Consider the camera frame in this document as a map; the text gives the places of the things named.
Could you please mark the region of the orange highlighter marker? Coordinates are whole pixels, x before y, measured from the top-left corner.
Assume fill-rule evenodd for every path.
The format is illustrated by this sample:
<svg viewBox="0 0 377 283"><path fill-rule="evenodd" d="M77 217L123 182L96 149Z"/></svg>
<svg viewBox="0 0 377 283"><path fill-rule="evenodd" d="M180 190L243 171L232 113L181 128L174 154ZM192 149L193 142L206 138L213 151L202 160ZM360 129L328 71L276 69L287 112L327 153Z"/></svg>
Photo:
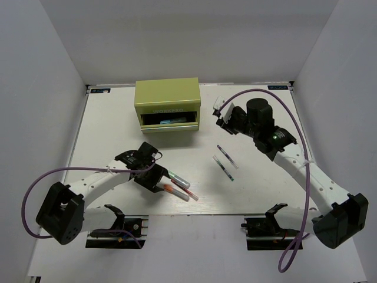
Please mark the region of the orange highlighter marker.
<svg viewBox="0 0 377 283"><path fill-rule="evenodd" d="M172 194L172 195L174 195L174 196L176 196L176 197L178 197L178 198L180 198L180 199L182 199L182 200L184 200L186 202L188 202L189 199L190 199L190 197L187 194L178 191L177 189L175 189L174 187L172 187L172 186L170 186L168 184L163 185L163 189L166 192L168 192L168 193L170 193L170 194Z"/></svg>

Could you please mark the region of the blue highlighter marker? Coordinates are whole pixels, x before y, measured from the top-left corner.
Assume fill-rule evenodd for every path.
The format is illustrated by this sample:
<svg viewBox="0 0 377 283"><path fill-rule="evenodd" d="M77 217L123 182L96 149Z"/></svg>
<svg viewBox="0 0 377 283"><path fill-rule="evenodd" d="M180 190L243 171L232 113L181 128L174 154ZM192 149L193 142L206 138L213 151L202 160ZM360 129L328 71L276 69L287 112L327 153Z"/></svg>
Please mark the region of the blue highlighter marker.
<svg viewBox="0 0 377 283"><path fill-rule="evenodd" d="M165 125L165 124L176 124L176 123L186 123L186 122L187 122L186 117L180 117L180 118L162 120L162 121L160 121L160 124Z"/></svg>

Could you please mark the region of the green metal drawer box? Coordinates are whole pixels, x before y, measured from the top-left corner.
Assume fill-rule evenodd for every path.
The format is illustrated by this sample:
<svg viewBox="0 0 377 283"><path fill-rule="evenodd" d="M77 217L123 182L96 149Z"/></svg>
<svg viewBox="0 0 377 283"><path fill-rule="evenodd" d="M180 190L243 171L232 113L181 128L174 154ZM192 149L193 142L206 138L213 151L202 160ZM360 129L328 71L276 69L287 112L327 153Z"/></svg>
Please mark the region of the green metal drawer box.
<svg viewBox="0 0 377 283"><path fill-rule="evenodd" d="M198 130L201 94L199 79L143 80L135 84L134 107L141 132ZM186 117L186 123L161 125L160 121Z"/></svg>

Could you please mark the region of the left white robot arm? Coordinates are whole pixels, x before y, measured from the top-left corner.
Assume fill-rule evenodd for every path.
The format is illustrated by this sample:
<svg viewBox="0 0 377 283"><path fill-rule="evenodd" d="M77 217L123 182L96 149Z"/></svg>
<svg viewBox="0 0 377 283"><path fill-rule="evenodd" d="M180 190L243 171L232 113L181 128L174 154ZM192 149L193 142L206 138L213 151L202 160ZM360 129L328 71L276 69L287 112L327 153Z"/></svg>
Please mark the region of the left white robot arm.
<svg viewBox="0 0 377 283"><path fill-rule="evenodd" d="M137 150L117 155L103 168L71 184L54 183L36 217L37 224L61 245L73 241L80 232L96 236L135 237L124 227L125 215L111 204L91 208L95 200L118 185L134 181L147 190L163 190L160 182L170 179L169 171L156 162L160 152L147 142Z"/></svg>

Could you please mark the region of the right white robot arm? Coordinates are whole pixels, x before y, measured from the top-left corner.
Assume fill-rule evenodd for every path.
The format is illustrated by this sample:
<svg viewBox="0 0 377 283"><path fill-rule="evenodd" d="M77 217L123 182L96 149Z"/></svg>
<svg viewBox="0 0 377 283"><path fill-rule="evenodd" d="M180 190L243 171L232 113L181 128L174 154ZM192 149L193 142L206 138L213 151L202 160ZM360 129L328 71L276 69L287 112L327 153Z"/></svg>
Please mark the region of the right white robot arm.
<svg viewBox="0 0 377 283"><path fill-rule="evenodd" d="M285 230L304 228L305 233L335 249L365 227L367 198L361 193L349 193L310 162L295 137L275 125L267 100L251 99L242 109L218 97L213 109L218 126L230 134L251 137L257 150L286 171L317 206L315 210L304 210L276 204L265 213L260 234L280 235Z"/></svg>

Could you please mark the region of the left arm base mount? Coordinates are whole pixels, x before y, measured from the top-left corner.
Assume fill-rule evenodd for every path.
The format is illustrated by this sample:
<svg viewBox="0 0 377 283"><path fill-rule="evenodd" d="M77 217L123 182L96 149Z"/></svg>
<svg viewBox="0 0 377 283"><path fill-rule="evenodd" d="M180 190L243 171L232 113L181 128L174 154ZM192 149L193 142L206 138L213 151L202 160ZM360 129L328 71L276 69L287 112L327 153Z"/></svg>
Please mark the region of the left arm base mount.
<svg viewBox="0 0 377 283"><path fill-rule="evenodd" d="M148 216L125 216L110 228L95 228L88 232L88 249L141 249L147 239Z"/></svg>

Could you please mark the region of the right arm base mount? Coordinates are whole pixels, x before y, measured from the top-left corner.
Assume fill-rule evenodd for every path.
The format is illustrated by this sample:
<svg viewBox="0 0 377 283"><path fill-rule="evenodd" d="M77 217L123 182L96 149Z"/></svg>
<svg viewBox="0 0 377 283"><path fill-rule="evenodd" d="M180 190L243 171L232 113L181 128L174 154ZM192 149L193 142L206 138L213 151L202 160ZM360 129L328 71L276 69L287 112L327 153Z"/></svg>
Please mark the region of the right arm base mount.
<svg viewBox="0 0 377 283"><path fill-rule="evenodd" d="M246 234L248 251L284 251L298 234L292 229L275 231L265 217L244 218L240 226Z"/></svg>

